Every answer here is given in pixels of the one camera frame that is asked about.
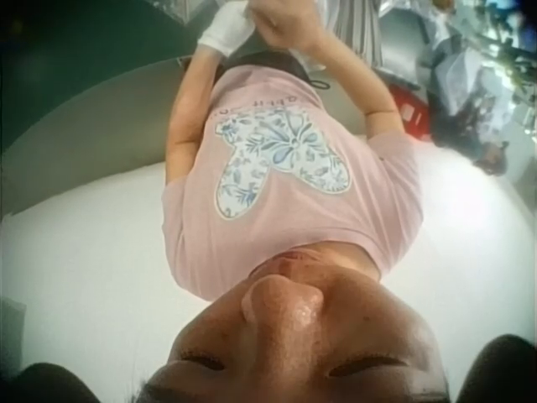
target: green wall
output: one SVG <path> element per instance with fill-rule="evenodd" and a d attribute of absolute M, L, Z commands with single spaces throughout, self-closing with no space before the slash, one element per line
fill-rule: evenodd
<path fill-rule="evenodd" d="M 191 53 L 216 4 L 186 27 L 144 0 L 9 0 L 2 8 L 8 23 L 2 40 L 5 150 L 32 124 L 86 89 Z M 22 23 L 19 34 L 9 32 L 13 21 Z"/>

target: eye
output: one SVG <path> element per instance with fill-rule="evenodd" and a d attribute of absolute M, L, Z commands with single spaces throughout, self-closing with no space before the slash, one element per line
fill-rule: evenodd
<path fill-rule="evenodd" d="M 362 357 L 359 359 L 349 359 L 343 365 L 340 365 L 339 367 L 336 367 L 330 371 L 328 376 L 331 378 L 341 378 L 344 376 L 357 374 L 358 372 L 365 371 L 366 369 L 384 366 L 407 366 L 407 364 L 400 359 L 380 355 Z"/>
<path fill-rule="evenodd" d="M 199 364 L 211 371 L 222 371 L 226 368 L 220 360 L 204 353 L 185 353 L 181 355 L 181 359 L 183 361 Z"/>

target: blue floral pattern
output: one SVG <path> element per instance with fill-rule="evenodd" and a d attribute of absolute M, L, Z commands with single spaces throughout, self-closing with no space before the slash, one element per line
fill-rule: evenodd
<path fill-rule="evenodd" d="M 216 125 L 216 135 L 233 148 L 216 189 L 216 208 L 226 219 L 253 206 L 271 169 L 326 194 L 343 193 L 351 185 L 347 167 L 302 108 L 235 113 Z"/>

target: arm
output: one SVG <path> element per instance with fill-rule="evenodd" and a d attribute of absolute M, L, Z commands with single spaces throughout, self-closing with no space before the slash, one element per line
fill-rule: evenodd
<path fill-rule="evenodd" d="M 190 63 L 169 119 L 166 140 L 166 183 L 192 169 L 203 138 L 212 85 L 222 55 L 200 45 Z"/>
<path fill-rule="evenodd" d="M 194 166 L 209 113 L 216 68 L 253 32 L 244 16 L 247 2 L 226 3 L 198 41 L 175 99 L 166 142 L 166 183 L 186 176 Z"/>
<path fill-rule="evenodd" d="M 313 0 L 250 0 L 249 7 L 268 44 L 297 49 L 326 66 L 365 114 L 368 137 L 404 131 L 388 88 L 352 50 L 325 30 Z"/>
<path fill-rule="evenodd" d="M 390 130 L 404 131 L 399 110 L 382 80 L 343 42 L 324 33 L 309 56 L 326 69 L 343 87 L 366 118 L 368 137 Z"/>

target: white floor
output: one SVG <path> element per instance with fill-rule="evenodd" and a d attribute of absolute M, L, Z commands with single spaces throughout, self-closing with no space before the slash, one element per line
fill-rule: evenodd
<path fill-rule="evenodd" d="M 502 333 L 535 340 L 534 234 L 498 183 L 419 146 L 425 224 L 385 284 L 425 316 L 455 394 Z M 205 303 L 175 286 L 160 234 L 163 166 L 99 180 L 8 217 L 2 296 L 26 306 L 22 365 L 78 374 L 124 402 Z"/>

